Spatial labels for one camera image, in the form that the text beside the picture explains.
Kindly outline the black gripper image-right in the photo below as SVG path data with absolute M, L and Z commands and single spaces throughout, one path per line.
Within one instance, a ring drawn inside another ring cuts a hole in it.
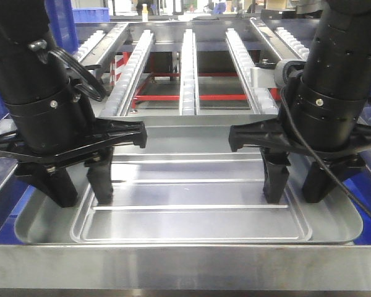
M 278 119 L 269 119 L 256 123 L 231 126 L 229 145 L 233 152 L 245 145 L 262 147 L 260 153 L 264 167 L 263 193 L 269 204 L 277 204 L 283 195 L 289 178 L 288 167 L 291 165 L 287 152 L 311 156 L 301 144 L 290 139 Z M 356 124 L 344 148 L 332 152 L 316 151 L 322 159 L 334 160 L 371 149 L 371 126 Z M 320 165 L 313 161 L 302 187 L 302 194 L 307 203 L 319 203 L 337 184 L 328 176 Z

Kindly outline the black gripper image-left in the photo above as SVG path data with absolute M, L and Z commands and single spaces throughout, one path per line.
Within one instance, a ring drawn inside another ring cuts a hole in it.
M 48 168 L 60 168 L 50 173 L 44 168 L 34 168 L 27 175 L 27 183 L 46 194 L 62 208 L 73 207 L 77 201 L 77 190 L 65 167 L 86 161 L 87 179 L 98 203 L 110 204 L 113 201 L 112 147 L 129 143 L 145 148 L 147 131 L 142 121 L 96 119 L 85 135 L 52 152 L 33 151 L 18 132 L 1 134 L 0 157 Z

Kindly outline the silver bracket on arm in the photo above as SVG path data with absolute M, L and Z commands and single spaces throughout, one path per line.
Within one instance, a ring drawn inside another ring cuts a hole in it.
M 254 66 L 250 70 L 250 83 L 253 88 L 284 87 L 288 82 L 289 68 L 299 60 L 285 59 L 277 63 Z

